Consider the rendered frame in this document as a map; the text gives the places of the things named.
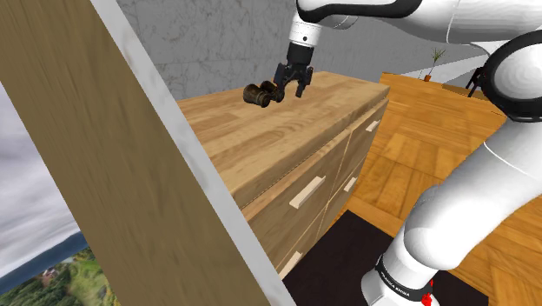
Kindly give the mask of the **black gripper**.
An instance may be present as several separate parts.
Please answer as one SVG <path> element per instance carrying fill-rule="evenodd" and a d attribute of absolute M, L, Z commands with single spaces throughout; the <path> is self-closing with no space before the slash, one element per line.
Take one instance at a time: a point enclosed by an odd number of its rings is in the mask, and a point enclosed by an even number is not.
<path fill-rule="evenodd" d="M 297 80 L 295 96 L 301 98 L 305 88 L 311 83 L 314 68 L 310 66 L 314 48 L 290 43 L 287 62 L 278 63 L 273 82 L 276 86 L 275 97 L 281 102 L 285 96 L 285 87 L 290 80 Z"/>

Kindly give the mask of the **dark brown binoculars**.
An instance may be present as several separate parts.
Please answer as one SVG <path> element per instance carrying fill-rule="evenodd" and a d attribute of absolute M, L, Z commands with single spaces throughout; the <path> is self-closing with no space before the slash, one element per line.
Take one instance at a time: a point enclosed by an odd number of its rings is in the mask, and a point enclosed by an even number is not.
<path fill-rule="evenodd" d="M 285 96 L 285 84 L 264 81 L 260 85 L 251 83 L 243 89 L 243 101 L 266 108 L 272 101 L 280 103 Z"/>

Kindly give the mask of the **wooden chest of drawers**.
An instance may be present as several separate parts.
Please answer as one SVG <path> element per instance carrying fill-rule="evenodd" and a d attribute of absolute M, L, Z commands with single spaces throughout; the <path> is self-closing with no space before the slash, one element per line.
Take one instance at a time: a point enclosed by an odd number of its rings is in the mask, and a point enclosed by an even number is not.
<path fill-rule="evenodd" d="M 276 271 L 285 276 L 352 194 L 388 103 L 382 83 L 314 74 L 301 97 L 244 102 L 241 90 L 179 107 Z"/>

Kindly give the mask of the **potted plant in orange pot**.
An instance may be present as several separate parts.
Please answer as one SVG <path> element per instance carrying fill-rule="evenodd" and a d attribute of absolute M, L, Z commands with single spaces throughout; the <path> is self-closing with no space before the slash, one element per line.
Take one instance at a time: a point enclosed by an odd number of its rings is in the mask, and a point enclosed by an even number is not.
<path fill-rule="evenodd" d="M 437 49 L 437 48 L 433 48 L 432 50 L 432 60 L 433 60 L 433 63 L 432 63 L 432 66 L 431 68 L 429 69 L 429 71 L 426 73 L 426 75 L 424 76 L 424 81 L 425 82 L 429 82 L 430 79 L 431 79 L 431 75 L 432 75 L 432 72 L 434 70 L 434 67 L 436 65 L 436 63 L 446 54 L 446 50 L 445 49 Z"/>

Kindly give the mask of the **black robot stand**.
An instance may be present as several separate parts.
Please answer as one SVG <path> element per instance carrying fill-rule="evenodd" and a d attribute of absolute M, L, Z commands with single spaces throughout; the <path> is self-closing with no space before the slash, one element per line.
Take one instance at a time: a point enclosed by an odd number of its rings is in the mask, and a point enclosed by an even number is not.
<path fill-rule="evenodd" d="M 368 306 L 361 278 L 376 265 L 392 240 L 347 211 L 283 282 L 296 306 Z"/>

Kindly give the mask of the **black chair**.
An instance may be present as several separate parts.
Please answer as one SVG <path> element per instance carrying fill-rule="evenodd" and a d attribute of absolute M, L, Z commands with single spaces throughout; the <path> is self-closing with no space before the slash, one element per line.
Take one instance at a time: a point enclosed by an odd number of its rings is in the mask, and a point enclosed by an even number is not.
<path fill-rule="evenodd" d="M 472 97 L 474 91 L 479 87 L 479 78 L 483 72 L 483 69 L 484 69 L 483 67 L 476 68 L 471 78 L 469 79 L 466 85 L 466 89 L 470 90 L 470 92 L 467 95 L 468 97 Z"/>

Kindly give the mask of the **brown wooden door panel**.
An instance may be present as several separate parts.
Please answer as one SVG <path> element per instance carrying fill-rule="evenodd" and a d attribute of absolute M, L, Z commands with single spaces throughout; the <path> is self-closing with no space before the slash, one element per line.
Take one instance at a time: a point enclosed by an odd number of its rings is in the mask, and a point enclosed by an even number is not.
<path fill-rule="evenodd" d="M 0 0 L 0 82 L 122 306 L 288 299 L 116 0 Z"/>

